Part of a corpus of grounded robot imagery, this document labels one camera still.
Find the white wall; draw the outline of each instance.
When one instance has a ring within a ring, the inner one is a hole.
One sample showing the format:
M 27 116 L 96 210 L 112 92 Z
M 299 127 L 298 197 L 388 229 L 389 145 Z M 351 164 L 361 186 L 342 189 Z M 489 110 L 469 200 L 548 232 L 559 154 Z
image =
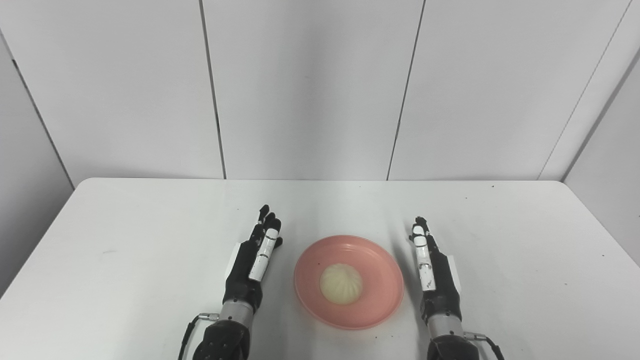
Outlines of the white wall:
M 427 1 L 390 179 L 538 178 L 628 4 Z
M 386 178 L 421 0 L 204 4 L 229 178 Z
M 422 0 L 202 4 L 0 1 L 76 184 L 222 177 L 220 146 L 232 179 L 387 177 Z M 560 179 L 640 42 L 640 3 L 424 4 L 390 179 Z
M 71 191 L 0 39 L 0 296 Z
M 566 184 L 640 264 L 640 65 L 566 178 Z
M 2 0 L 0 28 L 75 184 L 222 177 L 197 0 Z

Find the black cable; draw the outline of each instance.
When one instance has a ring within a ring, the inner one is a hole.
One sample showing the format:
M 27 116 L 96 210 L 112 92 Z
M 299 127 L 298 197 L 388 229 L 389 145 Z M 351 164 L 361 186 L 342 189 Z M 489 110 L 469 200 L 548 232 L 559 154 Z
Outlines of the black cable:
M 199 315 L 193 318 L 193 320 L 187 325 L 187 329 L 184 331 L 184 336 L 182 337 L 182 345 L 180 346 L 180 353 L 178 353 L 178 360 L 182 360 L 184 357 L 184 350 L 187 348 L 187 344 L 189 343 L 189 339 L 191 339 L 191 333 L 193 329 L 196 327 L 196 323 L 200 318 Z
M 489 344 L 489 346 L 491 346 L 491 350 L 493 350 L 495 357 L 498 360 L 504 360 L 504 356 L 502 356 L 502 351 L 500 351 L 500 347 L 496 345 L 493 341 L 491 341 L 489 337 L 485 336 L 485 338 L 486 338 L 486 342 Z

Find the steamed bun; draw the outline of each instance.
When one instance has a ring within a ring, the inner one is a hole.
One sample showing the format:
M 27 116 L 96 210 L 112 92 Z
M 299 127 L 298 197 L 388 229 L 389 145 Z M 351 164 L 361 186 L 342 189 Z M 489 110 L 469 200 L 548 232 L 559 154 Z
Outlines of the steamed bun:
M 362 294 L 362 278 L 352 266 L 333 264 L 320 276 L 320 291 L 330 302 L 348 305 Z

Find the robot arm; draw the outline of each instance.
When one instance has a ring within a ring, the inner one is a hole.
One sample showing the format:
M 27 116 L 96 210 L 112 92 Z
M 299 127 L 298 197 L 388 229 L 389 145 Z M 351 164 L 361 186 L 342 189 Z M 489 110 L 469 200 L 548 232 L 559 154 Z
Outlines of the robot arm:
M 410 239 L 422 285 L 420 310 L 431 336 L 427 360 L 478 360 L 478 349 L 469 340 L 487 341 L 498 359 L 504 360 L 500 348 L 485 335 L 463 331 L 460 294 L 449 259 L 438 249 L 424 218 L 415 219 Z
M 204 332 L 202 342 L 196 347 L 193 360 L 246 360 L 251 343 L 253 314 L 262 302 L 260 282 L 269 264 L 273 249 L 282 244 L 278 237 L 281 222 L 269 206 L 260 209 L 253 232 L 240 244 L 234 266 L 225 283 L 222 310 L 215 322 Z

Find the robotic hand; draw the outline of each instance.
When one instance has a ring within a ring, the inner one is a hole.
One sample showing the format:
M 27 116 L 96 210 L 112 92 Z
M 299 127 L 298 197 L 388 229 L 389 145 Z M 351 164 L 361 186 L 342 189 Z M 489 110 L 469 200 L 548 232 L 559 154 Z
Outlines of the robotic hand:
M 263 206 L 249 240 L 240 244 L 238 249 L 225 283 L 220 314 L 202 313 L 194 318 L 182 340 L 178 360 L 184 357 L 184 349 L 198 320 L 214 323 L 206 328 L 193 360 L 247 359 L 253 314 L 262 302 L 260 282 L 269 265 L 271 252 L 282 244 L 282 238 L 278 237 L 280 227 L 280 220 L 274 213 L 269 213 L 269 206 Z
M 460 294 L 449 259 L 438 249 L 424 218 L 415 219 L 409 239 L 415 245 L 422 285 L 422 319 L 431 336 L 427 360 L 478 360 L 478 349 L 469 340 L 487 341 L 498 360 L 504 360 L 500 348 L 491 339 L 483 334 L 463 331 Z

